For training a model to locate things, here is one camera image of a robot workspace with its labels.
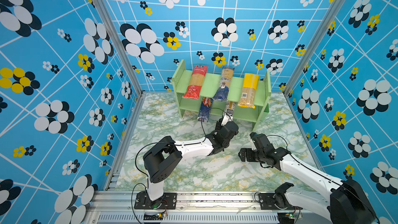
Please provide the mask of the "dark blue spaghetti package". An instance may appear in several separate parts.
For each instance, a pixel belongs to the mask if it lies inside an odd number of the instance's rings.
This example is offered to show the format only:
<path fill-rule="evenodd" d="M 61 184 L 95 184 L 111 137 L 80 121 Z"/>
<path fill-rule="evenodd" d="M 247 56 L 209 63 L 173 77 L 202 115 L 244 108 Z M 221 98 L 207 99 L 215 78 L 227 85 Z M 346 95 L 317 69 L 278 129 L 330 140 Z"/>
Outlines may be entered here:
<path fill-rule="evenodd" d="M 203 97 L 201 101 L 201 106 L 198 114 L 198 121 L 200 122 L 208 122 L 211 108 L 212 108 L 213 99 L 208 97 Z"/>

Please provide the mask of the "blue yellow spaghetti package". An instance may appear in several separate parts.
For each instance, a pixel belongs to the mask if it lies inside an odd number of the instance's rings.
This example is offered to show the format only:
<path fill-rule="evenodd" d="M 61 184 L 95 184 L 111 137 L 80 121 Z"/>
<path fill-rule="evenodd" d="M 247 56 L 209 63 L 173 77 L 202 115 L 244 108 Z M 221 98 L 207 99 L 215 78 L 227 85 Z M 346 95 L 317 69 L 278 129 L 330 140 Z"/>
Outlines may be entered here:
<path fill-rule="evenodd" d="M 226 101 L 228 98 L 228 94 L 230 91 L 230 84 L 233 78 L 233 74 L 234 74 L 234 68 L 233 67 L 228 67 L 228 66 L 224 66 L 222 68 L 222 72 L 221 72 L 221 78 L 219 81 L 219 87 L 215 93 L 215 95 L 213 96 L 213 100 L 215 101 Z"/>

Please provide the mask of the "red spaghetti package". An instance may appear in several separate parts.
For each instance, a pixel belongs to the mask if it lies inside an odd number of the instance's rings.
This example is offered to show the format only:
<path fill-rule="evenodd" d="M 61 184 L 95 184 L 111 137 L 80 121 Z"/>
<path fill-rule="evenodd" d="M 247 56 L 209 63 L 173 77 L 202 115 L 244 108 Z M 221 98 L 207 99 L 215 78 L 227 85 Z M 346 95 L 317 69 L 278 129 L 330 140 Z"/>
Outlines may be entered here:
<path fill-rule="evenodd" d="M 206 65 L 196 65 L 193 69 L 189 85 L 183 98 L 197 100 L 200 97 L 204 79 L 208 70 Z"/>

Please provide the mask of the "clear blue spaghetti package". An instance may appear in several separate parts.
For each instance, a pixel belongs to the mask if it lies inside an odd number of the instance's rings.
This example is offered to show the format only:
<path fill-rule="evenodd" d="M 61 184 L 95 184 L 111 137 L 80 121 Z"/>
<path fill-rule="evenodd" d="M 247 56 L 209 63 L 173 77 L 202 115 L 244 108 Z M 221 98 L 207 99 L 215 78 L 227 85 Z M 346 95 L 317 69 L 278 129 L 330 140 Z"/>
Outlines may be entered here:
<path fill-rule="evenodd" d="M 235 102 L 228 101 L 228 103 L 226 104 L 226 109 L 233 111 L 235 109 Z"/>

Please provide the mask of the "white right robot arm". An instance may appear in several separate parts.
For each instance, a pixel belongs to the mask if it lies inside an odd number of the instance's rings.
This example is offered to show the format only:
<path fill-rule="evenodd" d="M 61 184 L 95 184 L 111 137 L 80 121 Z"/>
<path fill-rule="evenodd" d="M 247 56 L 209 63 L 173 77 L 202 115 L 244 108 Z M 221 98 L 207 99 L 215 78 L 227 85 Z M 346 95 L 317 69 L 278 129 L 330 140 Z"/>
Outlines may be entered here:
<path fill-rule="evenodd" d="M 242 148 L 242 162 L 255 162 L 292 175 L 312 188 L 300 190 L 293 183 L 283 183 L 273 194 L 279 209 L 306 209 L 334 224 L 371 224 L 380 222 L 361 185 L 353 179 L 326 174 L 300 160 L 287 148 L 275 148 L 268 137 L 250 134 L 254 148 Z"/>

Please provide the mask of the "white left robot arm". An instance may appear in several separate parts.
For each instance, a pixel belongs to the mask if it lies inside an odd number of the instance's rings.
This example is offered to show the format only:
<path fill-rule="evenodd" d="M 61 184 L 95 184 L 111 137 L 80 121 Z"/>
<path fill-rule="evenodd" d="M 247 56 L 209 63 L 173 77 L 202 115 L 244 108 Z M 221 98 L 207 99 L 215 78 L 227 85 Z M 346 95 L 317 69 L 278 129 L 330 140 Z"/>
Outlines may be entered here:
<path fill-rule="evenodd" d="M 164 181 L 183 160 L 216 155 L 229 147 L 231 139 L 238 134 L 238 125 L 233 120 L 225 124 L 220 119 L 214 131 L 192 141 L 175 141 L 165 136 L 144 155 L 144 167 L 148 175 L 146 194 L 155 202 L 164 196 Z"/>

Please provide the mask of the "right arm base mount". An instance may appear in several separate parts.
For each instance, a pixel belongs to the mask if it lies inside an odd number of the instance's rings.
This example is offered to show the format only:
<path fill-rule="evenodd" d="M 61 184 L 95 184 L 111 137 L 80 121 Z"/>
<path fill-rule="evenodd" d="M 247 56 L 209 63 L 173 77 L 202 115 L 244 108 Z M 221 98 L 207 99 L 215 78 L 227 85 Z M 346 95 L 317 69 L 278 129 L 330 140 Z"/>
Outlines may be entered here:
<path fill-rule="evenodd" d="M 260 204 L 261 210 L 302 210 L 299 206 L 290 204 L 285 194 L 293 187 L 293 183 L 283 183 L 272 193 L 255 193 L 255 201 Z"/>

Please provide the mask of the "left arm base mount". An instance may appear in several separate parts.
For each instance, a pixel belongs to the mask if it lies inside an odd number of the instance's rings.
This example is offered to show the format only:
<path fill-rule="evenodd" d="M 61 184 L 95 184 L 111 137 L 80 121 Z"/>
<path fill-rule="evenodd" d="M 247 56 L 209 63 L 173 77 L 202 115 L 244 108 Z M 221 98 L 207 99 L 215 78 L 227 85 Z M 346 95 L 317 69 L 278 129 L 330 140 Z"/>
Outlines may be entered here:
<path fill-rule="evenodd" d="M 174 210 L 176 209 L 177 193 L 166 192 L 156 200 L 150 200 L 147 191 L 141 191 L 133 200 L 134 209 L 144 210 Z"/>

